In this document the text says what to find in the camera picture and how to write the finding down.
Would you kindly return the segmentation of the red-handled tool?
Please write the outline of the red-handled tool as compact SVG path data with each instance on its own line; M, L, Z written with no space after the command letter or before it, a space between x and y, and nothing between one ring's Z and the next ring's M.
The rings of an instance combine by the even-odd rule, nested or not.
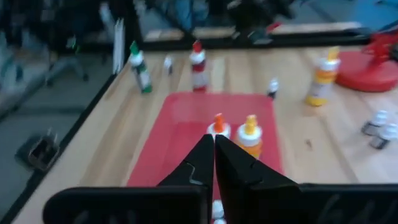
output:
M281 22L274 22L274 23L268 25L268 26L266 27L266 33L267 33L267 34L272 33L273 30L275 30L276 28L278 28L278 27L281 26L281 25L282 25Z

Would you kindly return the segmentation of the small dark green coloring bottle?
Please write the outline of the small dark green coloring bottle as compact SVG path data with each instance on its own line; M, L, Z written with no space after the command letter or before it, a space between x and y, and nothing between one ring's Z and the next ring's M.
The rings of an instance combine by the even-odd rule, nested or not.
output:
M274 99L278 89L279 89L279 82L278 82L278 80L276 78L273 78L269 82L269 86L268 86L268 89L267 89L268 97Z

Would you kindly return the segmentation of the pink plastic bin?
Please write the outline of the pink plastic bin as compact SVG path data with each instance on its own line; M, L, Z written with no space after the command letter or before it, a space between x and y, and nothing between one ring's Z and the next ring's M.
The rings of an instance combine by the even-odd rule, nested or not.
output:
M222 113L231 126L229 140L248 115L257 116L262 129L262 152L257 159L283 175L272 100L264 95L180 92L166 97L134 166L120 206L120 220L130 224L211 224L212 203L221 200L215 165L213 196L199 186L158 186L188 155Z

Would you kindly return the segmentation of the red desk lamp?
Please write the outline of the red desk lamp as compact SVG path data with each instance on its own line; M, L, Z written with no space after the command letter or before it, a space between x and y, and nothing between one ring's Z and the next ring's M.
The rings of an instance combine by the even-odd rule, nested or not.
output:
M340 53L336 83L364 92L385 92L398 85L398 63L391 60L391 50L398 44L398 29L373 34L361 50Z

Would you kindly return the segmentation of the large orange food coloring bottle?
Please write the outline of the large orange food coloring bottle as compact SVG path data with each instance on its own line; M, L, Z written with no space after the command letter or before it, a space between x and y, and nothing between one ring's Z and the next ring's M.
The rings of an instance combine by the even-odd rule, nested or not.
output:
M206 133L211 134L214 138L218 134L229 139L231 126L224 121L223 114L218 113L215 115L214 122L207 127Z

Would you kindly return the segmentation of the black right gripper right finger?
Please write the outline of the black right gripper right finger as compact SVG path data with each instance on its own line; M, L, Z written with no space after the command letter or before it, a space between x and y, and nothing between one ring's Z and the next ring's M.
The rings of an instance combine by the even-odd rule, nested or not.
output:
M228 224L298 224L298 184L224 136L215 138L215 165Z

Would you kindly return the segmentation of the black floor socket box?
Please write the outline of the black floor socket box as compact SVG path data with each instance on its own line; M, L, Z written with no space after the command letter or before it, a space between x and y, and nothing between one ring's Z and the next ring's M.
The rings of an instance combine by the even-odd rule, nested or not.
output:
M48 129L35 133L15 153L15 160L26 169L47 172L60 156L57 134Z

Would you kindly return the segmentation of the black table frame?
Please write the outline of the black table frame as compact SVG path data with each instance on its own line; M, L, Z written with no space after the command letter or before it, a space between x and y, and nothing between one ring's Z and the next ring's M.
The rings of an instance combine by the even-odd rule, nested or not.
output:
M304 30L298 28L321 28L330 30ZM348 25L354 23L307 24L282 26L276 33L276 47L319 47L329 45L359 45L367 41L356 37ZM254 91L254 84L244 81L243 65L236 62L225 64L227 50L216 50L210 56L210 93ZM46 174L34 174L28 181L21 204L19 199L0 224L42 224L41 213L45 201L55 192L75 186L120 186L127 182L128 175L137 161L150 129L159 114L160 107L169 93L190 90L189 67L176 78L160 75L154 79L155 93L148 97L133 90L130 65L119 75L113 75L87 110L76 121L76 125L63 139L63 154Z

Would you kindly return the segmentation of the large green food coloring bottle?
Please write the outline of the large green food coloring bottle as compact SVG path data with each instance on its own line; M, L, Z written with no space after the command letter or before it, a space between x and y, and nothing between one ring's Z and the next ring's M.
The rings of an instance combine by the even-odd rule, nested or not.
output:
M141 93L150 93L152 91L152 80L144 60L143 51L139 49L136 41L132 42L130 52L129 62L135 71L136 81Z

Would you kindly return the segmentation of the large yellow food coloring bottle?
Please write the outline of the large yellow food coloring bottle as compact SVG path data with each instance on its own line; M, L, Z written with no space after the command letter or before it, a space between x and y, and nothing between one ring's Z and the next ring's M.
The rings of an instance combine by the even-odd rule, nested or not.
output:
M336 80L340 66L340 48L331 47L316 67L305 102L310 106L322 106L328 101L328 95Z

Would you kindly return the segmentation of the large amber yellow-capped bottle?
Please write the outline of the large amber yellow-capped bottle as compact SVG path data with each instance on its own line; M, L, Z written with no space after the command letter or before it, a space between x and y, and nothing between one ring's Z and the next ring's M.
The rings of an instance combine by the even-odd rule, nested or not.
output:
M262 152L262 129L257 124L257 116L254 114L246 117L246 122L237 130L236 144L258 159Z

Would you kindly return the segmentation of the small maroon food coloring bottle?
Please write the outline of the small maroon food coloring bottle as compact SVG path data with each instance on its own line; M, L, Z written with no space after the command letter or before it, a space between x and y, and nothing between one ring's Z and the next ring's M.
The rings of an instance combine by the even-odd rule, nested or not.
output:
M384 126L377 135L375 135L369 145L375 149L384 149L391 141L398 138L398 125L394 123Z

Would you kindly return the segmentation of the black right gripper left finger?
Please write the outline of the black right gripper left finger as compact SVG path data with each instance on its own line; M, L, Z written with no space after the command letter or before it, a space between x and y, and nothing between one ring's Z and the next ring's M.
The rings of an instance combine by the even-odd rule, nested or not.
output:
M206 190L208 199L213 196L214 139L205 134L181 163L158 186L199 186Z

